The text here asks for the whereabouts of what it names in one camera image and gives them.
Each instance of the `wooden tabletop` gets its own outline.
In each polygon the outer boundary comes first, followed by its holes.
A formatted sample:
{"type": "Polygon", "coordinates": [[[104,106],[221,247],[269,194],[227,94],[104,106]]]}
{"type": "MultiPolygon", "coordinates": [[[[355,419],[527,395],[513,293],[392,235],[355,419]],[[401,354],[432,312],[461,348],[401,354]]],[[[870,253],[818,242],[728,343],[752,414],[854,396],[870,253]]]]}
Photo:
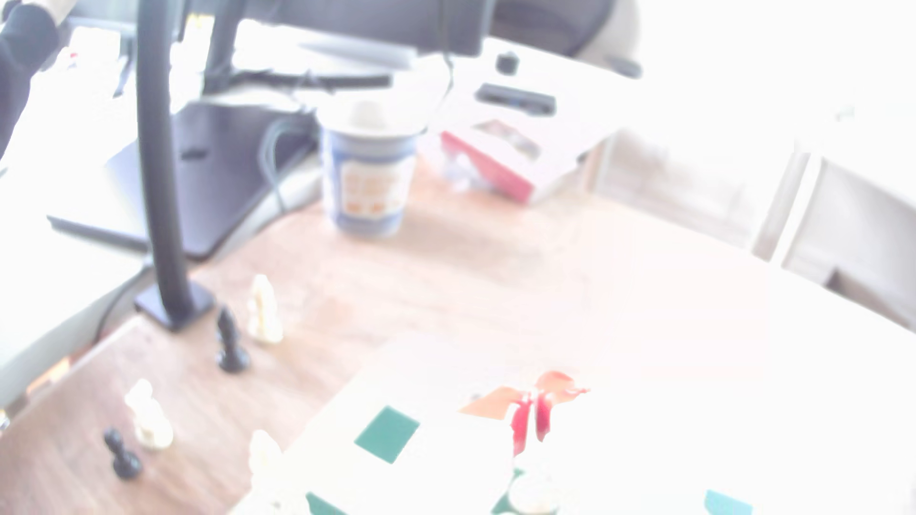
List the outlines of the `wooden tabletop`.
{"type": "Polygon", "coordinates": [[[834,357],[797,352],[798,367],[880,359],[891,381],[916,363],[911,334],[740,250],[588,194],[525,208],[453,191],[424,170],[394,237],[342,235],[316,206],[195,279],[243,324],[258,273],[276,289],[282,345],[245,341],[253,366],[231,376],[214,362],[214,312],[181,334],[137,317],[0,438],[0,512],[226,510],[250,487],[252,431],[286,448],[374,349],[405,331],[498,342],[520,363],[602,363],[608,376],[754,376],[793,342],[837,332],[881,342],[867,354],[843,344],[834,357]],[[140,378],[175,429],[159,453],[139,447],[123,402],[140,378]],[[113,473],[109,426],[143,461],[137,480],[113,473]]]}

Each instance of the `chess piece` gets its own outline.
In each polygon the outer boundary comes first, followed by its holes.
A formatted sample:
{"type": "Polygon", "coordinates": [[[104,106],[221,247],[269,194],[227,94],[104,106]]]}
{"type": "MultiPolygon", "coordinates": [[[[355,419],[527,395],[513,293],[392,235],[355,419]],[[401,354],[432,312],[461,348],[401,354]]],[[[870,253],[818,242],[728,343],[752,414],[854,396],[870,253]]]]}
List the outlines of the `chess piece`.
{"type": "Polygon", "coordinates": [[[230,374],[236,374],[248,368],[251,364],[251,358],[248,357],[248,353],[245,352],[244,348],[238,344],[238,328],[235,327],[235,317],[229,311],[228,306],[223,306],[220,310],[220,316],[216,320],[216,328],[218,330],[216,337],[223,344],[223,350],[216,355],[216,362],[220,368],[230,374]]]}
{"type": "Polygon", "coordinates": [[[124,448],[124,439],[121,438],[121,433],[115,428],[111,427],[105,431],[105,445],[114,454],[112,467],[118,477],[133,479],[143,470],[143,465],[140,464],[139,458],[124,448]]]}
{"type": "Polygon", "coordinates": [[[175,433],[162,406],[153,399],[153,386],[149,381],[137,381],[124,396],[124,402],[134,413],[134,431],[141,445],[155,451],[171,445],[175,433]]]}
{"type": "Polygon", "coordinates": [[[271,474],[277,469],[283,453],[280,446],[266,431],[258,429],[251,435],[248,446],[248,468],[251,469],[251,485],[263,489],[271,474]]]}
{"type": "Polygon", "coordinates": [[[540,471],[522,474],[509,486],[509,503],[521,515],[551,515],[560,509],[560,492],[540,471]]]}
{"type": "Polygon", "coordinates": [[[283,326],[278,316],[277,297],[267,276],[255,276],[248,311],[248,334],[252,338],[268,345],[276,345],[283,341],[283,326]]]}

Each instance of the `black pawn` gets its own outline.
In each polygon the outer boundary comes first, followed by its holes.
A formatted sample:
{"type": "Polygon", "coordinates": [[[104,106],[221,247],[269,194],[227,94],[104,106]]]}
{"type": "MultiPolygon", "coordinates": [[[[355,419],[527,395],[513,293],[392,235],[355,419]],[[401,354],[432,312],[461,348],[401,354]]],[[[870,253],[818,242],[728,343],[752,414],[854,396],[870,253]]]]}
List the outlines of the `black pawn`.
{"type": "Polygon", "coordinates": [[[235,326],[235,317],[229,311],[228,306],[223,306],[220,310],[220,316],[216,319],[216,338],[223,344],[223,350],[216,355],[216,363],[220,368],[236,374],[248,368],[251,364],[251,358],[244,348],[238,345],[239,333],[235,326]]]}
{"type": "Polygon", "coordinates": [[[105,431],[105,445],[108,445],[108,450],[114,454],[112,467],[118,477],[133,479],[143,470],[140,459],[124,448],[124,439],[115,428],[111,427],[105,431]]]}

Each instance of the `paper cup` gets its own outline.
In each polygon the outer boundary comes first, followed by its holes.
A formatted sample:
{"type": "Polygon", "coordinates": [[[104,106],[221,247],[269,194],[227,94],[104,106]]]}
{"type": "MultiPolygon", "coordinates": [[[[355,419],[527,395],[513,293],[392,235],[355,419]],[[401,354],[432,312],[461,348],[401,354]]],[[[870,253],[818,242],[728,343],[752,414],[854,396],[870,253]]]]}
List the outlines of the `paper cup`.
{"type": "Polygon", "coordinates": [[[390,96],[356,96],[334,98],[318,121],[325,212],[349,234],[395,234],[417,166],[416,114],[390,96]]]}

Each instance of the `white knight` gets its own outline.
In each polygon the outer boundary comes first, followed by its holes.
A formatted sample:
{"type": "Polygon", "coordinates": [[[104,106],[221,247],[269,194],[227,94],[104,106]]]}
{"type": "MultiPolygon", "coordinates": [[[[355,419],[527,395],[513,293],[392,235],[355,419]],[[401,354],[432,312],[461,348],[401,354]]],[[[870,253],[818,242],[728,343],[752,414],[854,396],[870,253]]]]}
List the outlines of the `white knight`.
{"type": "Polygon", "coordinates": [[[277,309],[274,287],[267,276],[256,275],[248,302],[248,333],[262,344],[276,345],[283,340],[283,326],[277,309]]]}
{"type": "Polygon", "coordinates": [[[134,430],[141,445],[153,450],[162,450],[171,445],[175,433],[162,406],[153,399],[153,386],[149,381],[137,381],[124,396],[124,402],[134,413],[134,430]]]}

